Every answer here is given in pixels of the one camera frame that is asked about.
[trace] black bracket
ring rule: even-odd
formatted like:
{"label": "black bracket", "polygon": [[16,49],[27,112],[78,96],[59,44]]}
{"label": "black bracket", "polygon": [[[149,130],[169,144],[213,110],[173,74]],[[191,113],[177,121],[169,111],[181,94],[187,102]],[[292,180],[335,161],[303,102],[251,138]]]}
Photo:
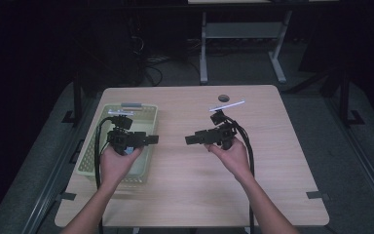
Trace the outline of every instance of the black bracket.
{"label": "black bracket", "polygon": [[81,101],[81,86],[79,85],[78,74],[72,82],[74,89],[74,110],[68,110],[62,119],[62,123],[73,123],[72,127],[76,127],[82,117],[82,101]]}
{"label": "black bracket", "polygon": [[331,98],[340,88],[339,96],[339,117],[342,122],[349,127],[350,125],[363,125],[364,121],[360,117],[359,113],[356,110],[352,110],[354,119],[349,119],[348,109],[349,109],[349,85],[350,78],[347,72],[340,67],[332,66],[327,70],[316,74],[315,76],[309,78],[308,80],[296,85],[295,87],[281,91],[281,94],[296,94],[305,88],[311,86],[315,82],[325,79],[320,93],[325,98]]}
{"label": "black bracket", "polygon": [[70,163],[70,164],[76,164],[77,163],[78,156],[80,155],[81,149],[83,147],[83,143],[84,143],[83,139],[80,139],[78,141],[77,146],[75,146],[75,150],[72,153],[71,158],[69,158],[69,162],[68,163]]}

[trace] table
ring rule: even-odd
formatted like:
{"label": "table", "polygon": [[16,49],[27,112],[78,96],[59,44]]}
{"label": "table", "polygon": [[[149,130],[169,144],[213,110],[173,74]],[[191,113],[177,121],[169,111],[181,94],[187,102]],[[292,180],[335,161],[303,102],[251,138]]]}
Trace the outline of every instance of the table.
{"label": "table", "polygon": [[[329,216],[318,191],[281,96],[274,86],[197,86],[107,89],[103,93],[89,134],[88,146],[104,104],[140,102],[158,106],[159,144],[154,147],[148,180],[120,184],[104,213],[103,225],[127,227],[248,226],[248,200],[219,159],[202,145],[187,145],[186,136],[212,129],[211,106],[218,96],[245,103],[224,110],[249,135],[255,176],[272,201],[294,225],[325,225]],[[72,174],[56,225],[65,226],[95,193],[94,181]]]}

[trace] hand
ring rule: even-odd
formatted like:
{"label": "hand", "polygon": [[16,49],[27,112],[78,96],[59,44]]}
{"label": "hand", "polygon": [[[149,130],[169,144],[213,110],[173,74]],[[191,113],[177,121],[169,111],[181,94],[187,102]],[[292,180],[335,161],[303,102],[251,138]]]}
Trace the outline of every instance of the hand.
{"label": "hand", "polygon": [[232,139],[232,147],[228,150],[223,150],[214,144],[205,144],[205,148],[215,154],[237,180],[244,176],[252,176],[246,148],[236,137]]}
{"label": "hand", "polygon": [[100,158],[101,187],[115,190],[123,180],[135,159],[141,154],[143,147],[136,148],[129,155],[118,154],[111,145],[102,152]]}

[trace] black equipment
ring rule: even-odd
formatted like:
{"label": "black equipment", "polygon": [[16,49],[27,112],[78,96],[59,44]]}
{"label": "black equipment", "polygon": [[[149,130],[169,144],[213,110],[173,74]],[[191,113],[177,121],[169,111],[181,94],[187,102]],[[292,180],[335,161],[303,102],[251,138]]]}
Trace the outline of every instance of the black equipment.
{"label": "black equipment", "polygon": [[125,155],[125,150],[129,147],[138,148],[143,145],[157,144],[158,136],[148,136],[145,132],[128,132],[131,127],[132,119],[125,115],[114,116],[111,122],[115,125],[114,129],[107,134],[107,141],[114,150]]}
{"label": "black equipment", "polygon": [[187,144],[213,144],[221,145],[226,150],[232,146],[232,138],[237,133],[234,123],[228,122],[228,117],[222,110],[217,110],[210,116],[214,125],[218,127],[210,130],[201,130],[194,133],[193,136],[186,136]]}

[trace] plastic basket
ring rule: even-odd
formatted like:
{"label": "plastic basket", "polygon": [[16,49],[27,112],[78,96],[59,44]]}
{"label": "plastic basket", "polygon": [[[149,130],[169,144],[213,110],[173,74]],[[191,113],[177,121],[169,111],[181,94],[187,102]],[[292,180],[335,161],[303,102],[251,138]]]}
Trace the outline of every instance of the plastic basket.
{"label": "plastic basket", "polygon": [[[132,125],[129,129],[130,132],[146,132],[148,136],[153,135],[156,131],[156,120],[158,107],[152,104],[139,104],[139,103],[114,103],[105,104],[102,109],[101,115],[97,120],[97,126],[104,118],[111,116],[108,114],[109,110],[126,110],[132,111],[133,115],[128,116],[132,119]],[[110,121],[106,121],[102,125],[101,135],[99,139],[99,148],[105,144],[106,136],[109,131],[114,128]],[[83,148],[84,156],[78,162],[77,174],[86,176],[89,179],[95,180],[94,172],[94,142],[95,142],[95,129],[91,134],[90,142],[87,148]],[[154,145],[144,147],[142,153],[133,163],[129,173],[123,179],[124,182],[145,182],[148,176],[148,169],[153,152]]]}

